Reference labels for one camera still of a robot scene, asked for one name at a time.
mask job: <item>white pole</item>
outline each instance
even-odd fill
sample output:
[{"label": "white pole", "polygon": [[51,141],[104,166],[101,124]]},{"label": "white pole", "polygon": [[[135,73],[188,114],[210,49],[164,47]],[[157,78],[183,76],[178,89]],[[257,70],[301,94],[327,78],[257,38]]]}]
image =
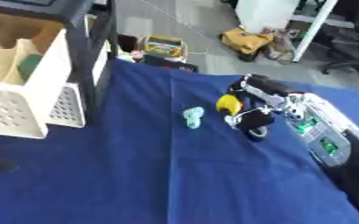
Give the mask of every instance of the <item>white pole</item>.
[{"label": "white pole", "polygon": [[295,51],[295,58],[294,58],[295,62],[298,62],[302,58],[306,49],[312,43],[317,32],[319,32],[320,28],[322,27],[324,22],[327,20],[329,14],[334,9],[334,6],[337,4],[337,2],[338,2],[338,0],[327,0],[324,3],[324,6],[322,6],[319,14],[317,15],[314,22],[312,23],[309,30],[307,31],[307,34],[302,39],[297,50]]}]

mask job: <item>light blue toy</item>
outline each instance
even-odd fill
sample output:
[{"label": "light blue toy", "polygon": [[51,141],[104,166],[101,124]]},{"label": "light blue toy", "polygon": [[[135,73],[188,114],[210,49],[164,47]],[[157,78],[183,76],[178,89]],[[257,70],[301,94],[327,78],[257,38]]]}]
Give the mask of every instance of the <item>light blue toy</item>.
[{"label": "light blue toy", "polygon": [[204,108],[189,108],[182,114],[187,119],[187,127],[196,130],[201,126],[201,118],[204,116]]}]

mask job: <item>table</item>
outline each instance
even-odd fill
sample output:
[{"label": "table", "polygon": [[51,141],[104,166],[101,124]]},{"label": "table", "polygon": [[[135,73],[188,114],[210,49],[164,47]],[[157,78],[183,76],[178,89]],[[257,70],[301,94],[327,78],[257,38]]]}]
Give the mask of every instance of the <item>table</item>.
[{"label": "table", "polygon": [[[281,119],[251,143],[215,112],[237,75],[114,63],[98,125],[0,136],[0,158],[21,165],[0,173],[0,224],[359,223]],[[295,87],[359,125],[359,92]],[[197,130],[181,116],[193,106],[206,110]]]}]

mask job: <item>green led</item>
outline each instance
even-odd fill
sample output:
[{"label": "green led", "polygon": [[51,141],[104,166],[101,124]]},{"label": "green led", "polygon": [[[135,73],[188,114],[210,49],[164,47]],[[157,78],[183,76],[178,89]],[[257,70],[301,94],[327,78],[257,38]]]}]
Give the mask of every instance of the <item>green led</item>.
[{"label": "green led", "polygon": [[305,134],[307,128],[313,127],[316,124],[317,124],[317,121],[312,119],[309,122],[305,123],[304,125],[297,126],[296,128],[300,134]]},{"label": "green led", "polygon": [[321,139],[320,144],[328,154],[332,154],[339,150],[339,147],[337,147],[336,144],[326,138]]}]

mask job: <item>yellow object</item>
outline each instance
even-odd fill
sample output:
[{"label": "yellow object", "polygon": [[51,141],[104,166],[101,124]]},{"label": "yellow object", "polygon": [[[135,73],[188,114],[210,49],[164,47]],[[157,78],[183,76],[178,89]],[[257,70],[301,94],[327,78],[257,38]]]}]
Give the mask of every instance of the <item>yellow object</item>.
[{"label": "yellow object", "polygon": [[162,35],[151,35],[145,39],[144,51],[146,53],[159,54],[165,57],[178,58],[184,48],[181,38],[171,38]]},{"label": "yellow object", "polygon": [[238,112],[241,110],[241,107],[242,103],[238,101],[238,99],[236,99],[236,97],[232,94],[224,94],[216,103],[217,111],[226,109],[232,116],[238,114]]},{"label": "yellow object", "polygon": [[222,43],[231,49],[252,54],[273,40],[272,34],[249,34],[241,28],[235,28],[222,34]]}]

